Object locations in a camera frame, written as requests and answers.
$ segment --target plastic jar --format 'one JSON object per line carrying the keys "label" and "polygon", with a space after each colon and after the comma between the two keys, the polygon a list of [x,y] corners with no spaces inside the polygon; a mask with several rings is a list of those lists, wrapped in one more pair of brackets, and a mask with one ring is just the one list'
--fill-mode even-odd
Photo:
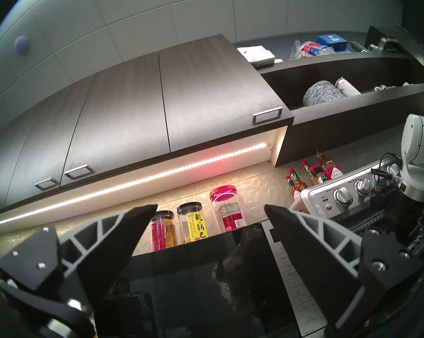
{"label": "plastic jar", "polygon": [[149,222],[153,251],[176,246],[176,229],[173,225],[175,214],[172,211],[158,211]]}
{"label": "plastic jar", "polygon": [[234,185],[223,185],[213,189],[209,197],[212,201],[218,223],[223,222],[226,231],[246,226],[240,210],[243,199]]}
{"label": "plastic jar", "polygon": [[182,243],[198,241],[208,237],[201,203],[184,203],[177,208],[177,212],[181,225]]}

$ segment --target open shelf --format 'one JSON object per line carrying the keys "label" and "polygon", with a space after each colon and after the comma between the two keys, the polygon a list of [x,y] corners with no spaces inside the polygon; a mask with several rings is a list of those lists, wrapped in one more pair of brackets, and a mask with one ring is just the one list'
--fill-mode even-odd
{"label": "open shelf", "polygon": [[[402,54],[348,53],[289,60],[259,70],[295,116],[285,134],[276,166],[330,150],[424,114],[424,67]],[[361,92],[396,86],[304,107],[314,83],[346,78]],[[413,83],[404,86],[404,82]]]}

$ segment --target dark wood cabinet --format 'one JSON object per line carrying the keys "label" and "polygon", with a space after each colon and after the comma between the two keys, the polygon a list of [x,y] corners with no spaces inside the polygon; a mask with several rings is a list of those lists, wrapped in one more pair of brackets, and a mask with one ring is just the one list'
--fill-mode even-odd
{"label": "dark wood cabinet", "polygon": [[6,206],[60,189],[70,142],[94,78],[86,77],[48,98],[21,151]]}
{"label": "dark wood cabinet", "polygon": [[[223,35],[167,48],[159,59],[172,152],[193,152],[293,122],[282,100]],[[253,120],[266,110],[273,111]]]}
{"label": "dark wood cabinet", "polygon": [[169,153],[157,52],[96,74],[66,158],[62,187]]}
{"label": "dark wood cabinet", "polygon": [[46,99],[18,116],[4,129],[4,140],[0,148],[0,209],[5,206],[20,152],[45,101]]}

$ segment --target cabinet handle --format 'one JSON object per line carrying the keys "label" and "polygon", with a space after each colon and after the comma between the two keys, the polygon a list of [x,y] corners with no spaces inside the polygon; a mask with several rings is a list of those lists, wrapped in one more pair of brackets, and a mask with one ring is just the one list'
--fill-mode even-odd
{"label": "cabinet handle", "polygon": [[79,166],[79,167],[73,168],[72,170],[66,171],[63,174],[66,175],[70,179],[78,179],[79,177],[73,177],[70,173],[72,173],[74,171],[77,171],[77,170],[80,170],[81,168],[86,168],[86,169],[88,169],[90,171],[90,172],[88,172],[86,174],[83,174],[82,176],[85,176],[85,175],[88,175],[90,173],[93,173],[92,168],[88,164],[84,164],[83,166]]}
{"label": "cabinet handle", "polygon": [[265,111],[261,111],[261,112],[258,112],[258,113],[255,113],[255,114],[252,114],[252,121],[253,121],[253,122],[255,122],[255,121],[256,121],[256,116],[258,116],[258,115],[263,115],[263,114],[266,114],[266,113],[269,113],[269,112],[272,112],[272,111],[279,111],[278,116],[280,116],[280,115],[281,115],[281,113],[282,113],[282,106],[278,106],[277,108],[274,108],[274,109],[265,110]]}
{"label": "cabinet handle", "polygon": [[46,183],[46,182],[53,182],[55,185],[59,185],[59,182],[51,177],[51,178],[48,178],[48,179],[42,180],[41,182],[36,183],[34,186],[36,188],[40,189],[40,190],[46,190],[46,189],[49,189],[50,187],[53,187],[53,186],[49,186],[49,187],[39,186],[40,184],[43,184],[43,183]]}

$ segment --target red bottle cap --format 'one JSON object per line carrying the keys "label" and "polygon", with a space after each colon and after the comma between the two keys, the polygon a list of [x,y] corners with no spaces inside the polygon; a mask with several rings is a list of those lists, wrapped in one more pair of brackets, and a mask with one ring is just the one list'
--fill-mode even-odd
{"label": "red bottle cap", "polygon": [[218,187],[216,189],[213,189],[209,193],[209,197],[211,201],[224,201],[228,200],[231,197],[234,197],[237,194],[237,189],[234,185],[223,185],[221,187]]}

